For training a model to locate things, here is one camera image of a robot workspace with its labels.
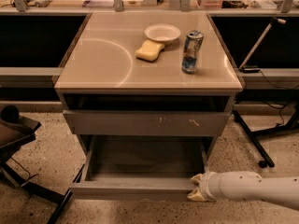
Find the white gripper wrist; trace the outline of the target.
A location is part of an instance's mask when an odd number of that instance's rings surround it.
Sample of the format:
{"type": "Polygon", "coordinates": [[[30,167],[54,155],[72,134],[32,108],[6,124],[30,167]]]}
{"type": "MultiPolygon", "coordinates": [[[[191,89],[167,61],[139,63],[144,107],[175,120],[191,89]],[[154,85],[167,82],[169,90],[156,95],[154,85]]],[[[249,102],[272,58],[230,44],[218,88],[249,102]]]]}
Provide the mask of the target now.
{"type": "Polygon", "coordinates": [[[206,172],[204,174],[197,174],[191,178],[191,182],[194,185],[199,185],[199,189],[194,189],[187,197],[195,202],[215,202],[216,198],[211,192],[209,185],[211,184],[211,178],[216,172],[206,172]]]}

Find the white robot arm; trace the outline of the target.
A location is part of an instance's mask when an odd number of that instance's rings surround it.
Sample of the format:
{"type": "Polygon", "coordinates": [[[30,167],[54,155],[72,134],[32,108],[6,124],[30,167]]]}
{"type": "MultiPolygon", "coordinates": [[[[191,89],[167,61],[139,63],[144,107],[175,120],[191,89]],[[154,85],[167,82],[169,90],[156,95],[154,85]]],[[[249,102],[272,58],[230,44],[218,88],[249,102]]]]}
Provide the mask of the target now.
{"type": "Polygon", "coordinates": [[[262,201],[299,210],[299,177],[263,178],[254,172],[206,172],[191,178],[196,202],[262,201]]]}

